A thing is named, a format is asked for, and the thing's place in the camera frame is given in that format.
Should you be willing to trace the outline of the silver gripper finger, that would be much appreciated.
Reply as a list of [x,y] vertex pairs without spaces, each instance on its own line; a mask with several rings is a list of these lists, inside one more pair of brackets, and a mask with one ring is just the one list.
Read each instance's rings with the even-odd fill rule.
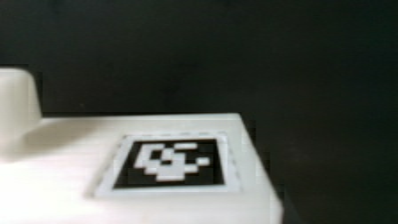
[[22,137],[40,122],[40,106],[31,74],[0,69],[0,157],[21,146]]

